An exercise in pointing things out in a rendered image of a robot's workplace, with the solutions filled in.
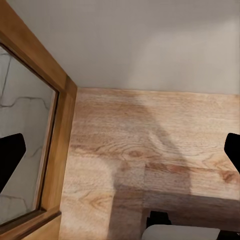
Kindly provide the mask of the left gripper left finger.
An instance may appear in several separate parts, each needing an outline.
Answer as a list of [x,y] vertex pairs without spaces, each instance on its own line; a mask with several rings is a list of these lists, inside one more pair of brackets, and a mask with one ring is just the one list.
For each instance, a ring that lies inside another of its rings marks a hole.
[[22,133],[0,138],[0,193],[26,152]]

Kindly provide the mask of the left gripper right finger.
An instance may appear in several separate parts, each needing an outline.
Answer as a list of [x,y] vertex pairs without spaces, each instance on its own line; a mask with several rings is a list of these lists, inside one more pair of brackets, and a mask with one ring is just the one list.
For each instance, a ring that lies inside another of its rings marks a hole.
[[240,135],[229,133],[227,135],[224,151],[240,173]]

